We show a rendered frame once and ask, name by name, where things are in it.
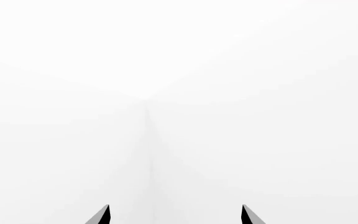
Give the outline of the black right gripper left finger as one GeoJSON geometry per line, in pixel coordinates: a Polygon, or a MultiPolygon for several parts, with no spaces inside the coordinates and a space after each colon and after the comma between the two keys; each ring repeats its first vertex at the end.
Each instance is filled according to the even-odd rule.
{"type": "Polygon", "coordinates": [[[109,205],[105,205],[94,214],[85,224],[110,224],[111,213],[109,205]]]}

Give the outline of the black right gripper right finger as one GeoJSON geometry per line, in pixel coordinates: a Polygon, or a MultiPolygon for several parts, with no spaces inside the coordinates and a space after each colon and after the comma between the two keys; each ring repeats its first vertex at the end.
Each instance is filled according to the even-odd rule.
{"type": "Polygon", "coordinates": [[[242,205],[241,220],[242,224],[266,224],[247,205],[242,205]]]}

